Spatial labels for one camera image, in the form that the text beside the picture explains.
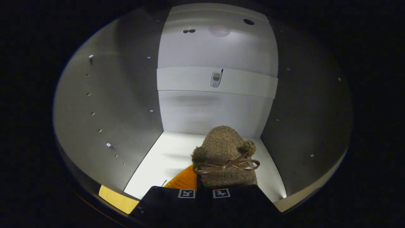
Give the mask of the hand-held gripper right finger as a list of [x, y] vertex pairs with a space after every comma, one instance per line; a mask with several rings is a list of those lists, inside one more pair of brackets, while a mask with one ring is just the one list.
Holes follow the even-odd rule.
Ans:
[[276, 228], [282, 213], [257, 185], [197, 191], [199, 228]]

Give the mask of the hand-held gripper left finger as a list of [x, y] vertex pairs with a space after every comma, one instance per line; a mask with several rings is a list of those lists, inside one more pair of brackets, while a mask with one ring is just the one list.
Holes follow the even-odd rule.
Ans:
[[162, 187], [150, 187], [130, 216], [143, 228], [192, 228], [197, 222], [196, 190], [190, 165]]

